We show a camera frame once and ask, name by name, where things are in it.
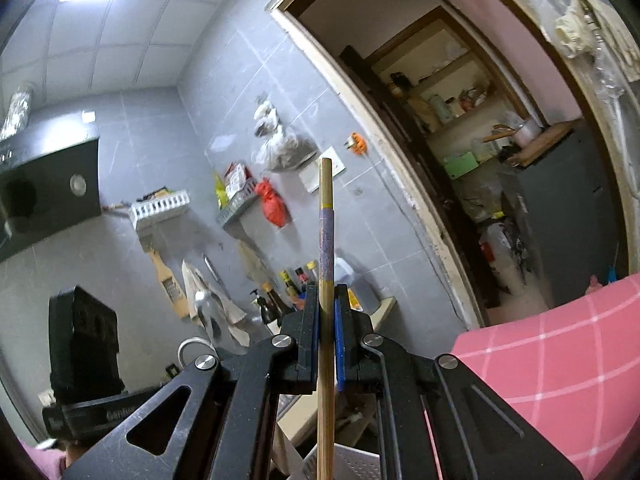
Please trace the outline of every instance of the green box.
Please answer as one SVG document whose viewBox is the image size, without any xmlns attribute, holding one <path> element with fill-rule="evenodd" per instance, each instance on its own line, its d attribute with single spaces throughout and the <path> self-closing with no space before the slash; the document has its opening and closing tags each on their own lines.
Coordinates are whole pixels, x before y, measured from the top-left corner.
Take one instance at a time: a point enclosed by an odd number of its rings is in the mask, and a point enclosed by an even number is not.
<svg viewBox="0 0 640 480">
<path fill-rule="evenodd" d="M 444 169 L 451 180 L 456 180 L 477 167 L 478 161 L 471 152 L 451 157 L 444 163 Z"/>
</svg>

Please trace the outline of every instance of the floor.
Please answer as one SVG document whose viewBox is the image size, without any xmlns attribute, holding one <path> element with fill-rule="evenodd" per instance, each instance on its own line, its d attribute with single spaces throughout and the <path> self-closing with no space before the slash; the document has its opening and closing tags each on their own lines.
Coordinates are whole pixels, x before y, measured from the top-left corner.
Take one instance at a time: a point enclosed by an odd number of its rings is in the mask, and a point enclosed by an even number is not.
<svg viewBox="0 0 640 480">
<path fill-rule="evenodd" d="M 548 310 L 535 275 L 526 271 L 526 284 L 522 283 L 515 264 L 508 256 L 498 256 L 493 266 L 498 281 L 507 285 L 511 294 L 500 292 L 500 306 L 488 310 L 492 325 L 525 319 Z"/>
</svg>

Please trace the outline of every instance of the white plastic jug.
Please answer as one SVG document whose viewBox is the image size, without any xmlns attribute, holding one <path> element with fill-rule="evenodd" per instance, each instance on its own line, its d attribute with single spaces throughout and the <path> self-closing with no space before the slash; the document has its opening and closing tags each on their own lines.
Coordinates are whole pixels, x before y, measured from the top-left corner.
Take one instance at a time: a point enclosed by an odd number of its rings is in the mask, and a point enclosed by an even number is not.
<svg viewBox="0 0 640 480">
<path fill-rule="evenodd" d="M 373 314 L 380 306 L 371 285 L 362 275 L 356 274 L 343 258 L 336 257 L 334 260 L 334 283 L 344 283 L 348 287 L 351 308 Z"/>
</svg>

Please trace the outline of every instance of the ceiling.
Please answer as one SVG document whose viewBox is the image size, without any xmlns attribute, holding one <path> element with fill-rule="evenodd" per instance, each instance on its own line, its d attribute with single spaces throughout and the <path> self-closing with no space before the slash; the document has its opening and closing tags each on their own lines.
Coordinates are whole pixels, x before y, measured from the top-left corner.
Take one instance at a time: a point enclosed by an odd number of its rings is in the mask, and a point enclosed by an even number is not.
<svg viewBox="0 0 640 480">
<path fill-rule="evenodd" d="M 222 0 L 36 0 L 0 56 L 1 103 L 34 108 L 86 94 L 174 85 Z"/>
</svg>

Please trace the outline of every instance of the wooden grater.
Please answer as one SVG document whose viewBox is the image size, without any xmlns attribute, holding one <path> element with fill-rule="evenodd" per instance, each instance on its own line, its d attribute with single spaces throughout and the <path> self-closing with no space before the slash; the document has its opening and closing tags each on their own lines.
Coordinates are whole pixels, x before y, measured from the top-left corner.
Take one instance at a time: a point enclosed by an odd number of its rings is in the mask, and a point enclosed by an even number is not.
<svg viewBox="0 0 640 480">
<path fill-rule="evenodd" d="M 160 257 L 160 253 L 153 248 L 152 241 L 153 238 L 151 235 L 140 238 L 142 249 L 149 255 L 151 261 L 156 266 L 158 283 L 162 285 L 162 290 L 164 290 L 164 293 L 171 302 L 174 312 L 180 318 L 186 317 L 189 315 L 189 303 L 187 302 L 187 297 L 182 291 L 180 283 L 175 279 L 172 270 L 164 264 Z"/>
</svg>

